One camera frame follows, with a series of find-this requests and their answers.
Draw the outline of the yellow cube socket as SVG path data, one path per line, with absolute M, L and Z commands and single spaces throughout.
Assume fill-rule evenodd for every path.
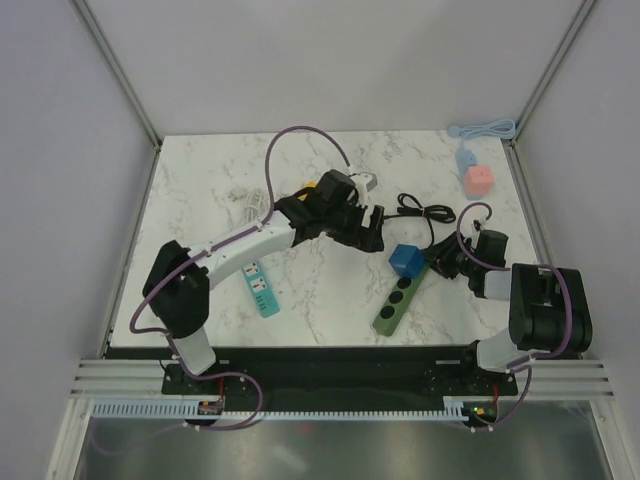
M 308 193 L 314 189 L 316 187 L 316 183 L 315 182 L 309 182 L 307 184 L 304 185 L 304 187 L 296 193 L 296 197 L 298 199 L 300 199 L 301 201 L 304 201 L 306 199 L 306 197 L 308 196 Z

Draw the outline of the blue cube socket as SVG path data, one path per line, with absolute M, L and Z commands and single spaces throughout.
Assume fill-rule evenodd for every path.
M 420 276 L 426 259 L 417 246 L 398 244 L 389 258 L 389 264 L 399 277 L 414 279 Z

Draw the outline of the green power strip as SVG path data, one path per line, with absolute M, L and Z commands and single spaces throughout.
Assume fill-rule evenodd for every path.
M 378 335 L 390 337 L 395 333 L 429 270 L 430 265 L 426 264 L 417 277 L 399 278 L 372 322 L 372 328 Z

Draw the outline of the teal power strip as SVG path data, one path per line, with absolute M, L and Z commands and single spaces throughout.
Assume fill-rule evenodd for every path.
M 252 260 L 245 264 L 242 275 L 261 317 L 269 318 L 279 313 L 279 303 L 260 262 Z

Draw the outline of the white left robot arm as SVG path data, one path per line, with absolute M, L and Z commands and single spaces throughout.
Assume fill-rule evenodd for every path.
M 384 249 L 384 209 L 370 202 L 372 173 L 331 169 L 306 187 L 270 205 L 266 216 L 236 231 L 188 248 L 164 244 L 143 287 L 143 303 L 161 321 L 174 352 L 186 368 L 185 382 L 208 393 L 219 382 L 216 355 L 205 330 L 212 292 L 250 262 L 325 235 L 365 253 Z

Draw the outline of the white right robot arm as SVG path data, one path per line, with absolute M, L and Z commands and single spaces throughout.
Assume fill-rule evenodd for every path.
M 460 386 L 473 394 L 493 383 L 494 372 L 580 355 L 593 339 L 580 272 L 522 263 L 507 267 L 507 243 L 508 236 L 494 230 L 482 230 L 476 243 L 455 232 L 423 251 L 441 277 L 463 275 L 476 297 L 508 303 L 507 327 L 476 342 L 475 359 L 458 368 Z

